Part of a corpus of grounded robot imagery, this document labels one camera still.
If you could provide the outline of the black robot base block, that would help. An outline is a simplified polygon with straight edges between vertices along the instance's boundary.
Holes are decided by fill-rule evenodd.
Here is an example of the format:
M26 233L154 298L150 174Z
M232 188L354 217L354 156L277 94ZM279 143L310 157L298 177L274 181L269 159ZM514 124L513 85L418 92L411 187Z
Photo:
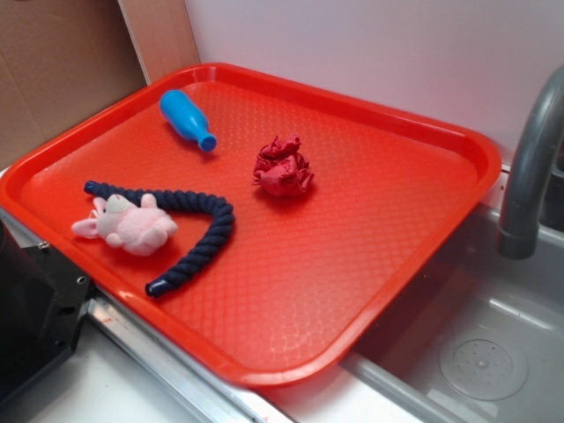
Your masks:
M75 352L92 289L58 249L22 248L1 225L1 405Z

